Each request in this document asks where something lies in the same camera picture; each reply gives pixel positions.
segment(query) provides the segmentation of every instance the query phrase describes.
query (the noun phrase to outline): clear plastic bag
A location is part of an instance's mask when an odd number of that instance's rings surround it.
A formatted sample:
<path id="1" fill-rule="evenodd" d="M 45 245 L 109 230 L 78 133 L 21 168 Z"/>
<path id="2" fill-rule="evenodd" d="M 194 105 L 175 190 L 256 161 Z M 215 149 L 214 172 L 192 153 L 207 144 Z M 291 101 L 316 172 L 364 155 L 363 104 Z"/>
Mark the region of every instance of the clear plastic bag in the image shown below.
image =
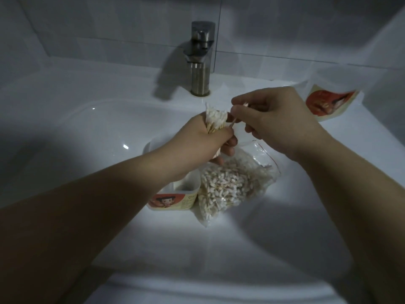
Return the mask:
<path id="1" fill-rule="evenodd" d="M 203 225 L 226 209 L 263 195 L 279 176 L 276 162 L 256 141 L 235 147 L 235 155 L 225 157 L 222 166 L 208 163 L 201 170 L 198 192 Z"/>

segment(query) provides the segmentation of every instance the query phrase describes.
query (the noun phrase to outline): faucet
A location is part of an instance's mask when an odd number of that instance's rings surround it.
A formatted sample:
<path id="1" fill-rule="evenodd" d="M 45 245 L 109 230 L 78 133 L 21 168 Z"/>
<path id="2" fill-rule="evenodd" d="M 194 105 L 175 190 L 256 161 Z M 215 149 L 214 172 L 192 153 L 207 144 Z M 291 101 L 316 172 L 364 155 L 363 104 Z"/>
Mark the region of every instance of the faucet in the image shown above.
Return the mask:
<path id="1" fill-rule="evenodd" d="M 191 93 L 195 96 L 209 95 L 209 74 L 215 36 L 215 23 L 191 22 L 191 40 L 184 47 L 184 56 L 191 65 Z"/>

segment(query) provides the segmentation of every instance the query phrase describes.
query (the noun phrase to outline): plastic container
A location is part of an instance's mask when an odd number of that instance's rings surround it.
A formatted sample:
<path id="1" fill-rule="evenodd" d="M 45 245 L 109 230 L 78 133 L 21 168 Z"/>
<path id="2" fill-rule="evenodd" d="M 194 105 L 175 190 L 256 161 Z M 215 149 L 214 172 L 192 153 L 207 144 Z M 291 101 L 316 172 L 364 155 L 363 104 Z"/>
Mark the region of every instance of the plastic container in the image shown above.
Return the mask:
<path id="1" fill-rule="evenodd" d="M 174 134 L 166 134 L 152 139 L 144 149 L 144 153 L 151 152 L 167 143 Z M 171 182 L 148 202 L 152 210 L 187 210 L 190 209 L 197 197 L 201 186 L 200 171 L 189 172 L 182 180 Z"/>
<path id="2" fill-rule="evenodd" d="M 352 66 L 323 68 L 311 75 L 302 97 L 318 121 L 327 120 L 341 115 L 367 82 Z"/>

